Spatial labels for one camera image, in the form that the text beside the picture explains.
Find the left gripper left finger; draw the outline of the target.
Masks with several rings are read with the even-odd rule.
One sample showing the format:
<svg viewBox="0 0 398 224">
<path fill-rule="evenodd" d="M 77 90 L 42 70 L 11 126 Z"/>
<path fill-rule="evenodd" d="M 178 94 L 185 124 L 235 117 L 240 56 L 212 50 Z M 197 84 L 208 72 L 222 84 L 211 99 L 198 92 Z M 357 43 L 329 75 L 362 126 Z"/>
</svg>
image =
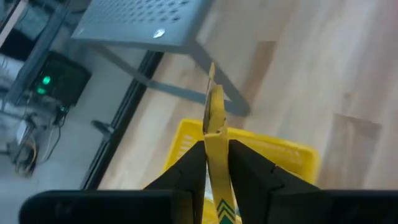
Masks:
<svg viewBox="0 0 398 224">
<path fill-rule="evenodd" d="M 206 180 L 206 153 L 203 141 L 196 142 L 174 165 L 152 181 L 147 223 L 200 224 Z"/>
</svg>

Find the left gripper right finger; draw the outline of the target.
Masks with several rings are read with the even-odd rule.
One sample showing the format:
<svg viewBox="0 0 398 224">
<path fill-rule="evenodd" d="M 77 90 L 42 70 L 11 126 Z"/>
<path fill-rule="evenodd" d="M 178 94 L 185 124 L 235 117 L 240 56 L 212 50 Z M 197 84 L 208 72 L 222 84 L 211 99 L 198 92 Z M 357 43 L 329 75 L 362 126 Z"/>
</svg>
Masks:
<svg viewBox="0 0 398 224">
<path fill-rule="evenodd" d="M 229 142 L 228 165 L 243 223 L 320 223 L 314 185 L 238 140 Z"/>
</svg>

